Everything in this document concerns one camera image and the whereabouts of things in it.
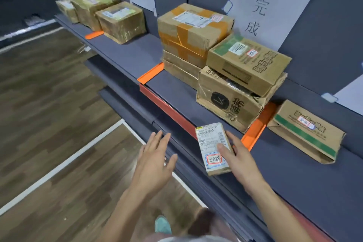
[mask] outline small package in hand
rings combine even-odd
[[[221,143],[229,151],[232,147],[221,123],[209,124],[197,127],[197,134],[200,151],[202,153],[204,166],[209,176],[230,172],[227,161],[217,150],[217,144]]]

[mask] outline wooden floor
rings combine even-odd
[[[83,65],[92,54],[65,30],[0,54],[0,206],[120,117],[98,97]],[[128,187],[140,142],[118,127],[0,216],[0,241],[95,241]],[[164,214],[185,233],[200,205],[172,179],[149,203],[133,241]]]

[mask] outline person's right hand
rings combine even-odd
[[[235,135],[226,131],[227,136],[233,141],[233,152],[229,151],[223,144],[217,144],[219,153],[225,158],[233,175],[243,185],[246,192],[252,196],[255,189],[259,189],[266,181],[264,180],[251,153]]]

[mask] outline cardboard box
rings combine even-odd
[[[206,64],[263,97],[290,61],[288,56],[231,34],[209,50]]]
[[[95,13],[120,3],[120,0],[72,0],[71,2],[75,7],[79,22],[93,31],[99,31],[101,24]]]
[[[182,4],[157,19],[166,51],[203,68],[208,50],[231,31],[234,19],[202,8]]]
[[[105,36],[119,44],[146,33],[143,10],[129,2],[108,7],[96,15]]]
[[[334,163],[345,133],[286,100],[267,127],[322,164]]]
[[[59,10],[65,14],[72,23],[78,23],[77,12],[73,6],[72,0],[57,0],[57,6]]]
[[[201,68],[165,50],[163,50],[163,58],[161,60],[164,62],[164,69],[166,71],[197,90],[198,75],[200,70],[202,70]]]
[[[259,97],[206,66],[199,73],[197,102],[245,133],[286,77],[282,73],[266,97]]]
[[[228,137],[221,123],[209,124],[197,127],[197,134],[200,152],[209,176],[230,172],[231,169],[227,161],[217,150],[217,144],[221,143],[229,151],[232,151]]]

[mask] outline shoe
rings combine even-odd
[[[168,220],[162,215],[159,215],[157,217],[157,219],[155,220],[155,232],[172,234],[171,227],[170,227]]]

